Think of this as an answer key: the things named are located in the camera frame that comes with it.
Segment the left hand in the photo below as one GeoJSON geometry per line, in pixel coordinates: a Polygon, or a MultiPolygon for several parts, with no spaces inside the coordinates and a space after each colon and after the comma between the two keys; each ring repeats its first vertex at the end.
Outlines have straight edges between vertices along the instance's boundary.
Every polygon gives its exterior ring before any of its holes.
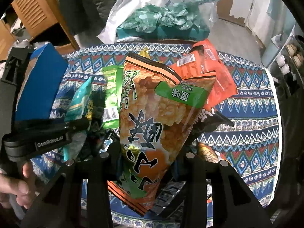
{"type": "Polygon", "coordinates": [[[19,206],[29,209],[36,198],[36,175],[33,172],[31,161],[27,161],[22,168],[22,179],[8,177],[1,170],[1,206],[4,209],[12,208],[9,202],[9,194],[16,196],[19,206]]]}

